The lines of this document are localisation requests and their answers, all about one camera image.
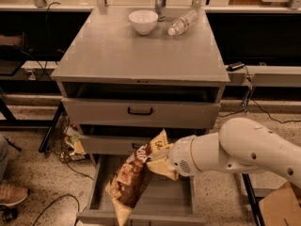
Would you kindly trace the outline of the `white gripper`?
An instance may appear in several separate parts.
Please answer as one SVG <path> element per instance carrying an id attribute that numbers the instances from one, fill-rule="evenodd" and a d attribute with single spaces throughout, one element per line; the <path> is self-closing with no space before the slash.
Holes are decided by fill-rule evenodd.
<path id="1" fill-rule="evenodd" d="M 168 156 L 170 166 L 165 160 L 159 160 Z M 197 145 L 197 137 L 189 136 L 178 139 L 174 144 L 154 150 L 149 155 L 147 166 L 150 171 L 163 175 L 173 181 L 179 179 L 179 174 L 184 177 L 201 173 L 198 167 L 200 150 Z"/>

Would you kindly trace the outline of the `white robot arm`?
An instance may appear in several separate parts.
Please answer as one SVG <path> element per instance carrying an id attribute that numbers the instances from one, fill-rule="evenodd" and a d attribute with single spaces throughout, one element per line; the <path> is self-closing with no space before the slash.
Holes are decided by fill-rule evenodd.
<path id="1" fill-rule="evenodd" d="M 151 154 L 147 166 L 172 180 L 208 170 L 268 170 L 301 187 L 301 147 L 247 118 L 230 119 L 217 133 L 182 137 Z"/>

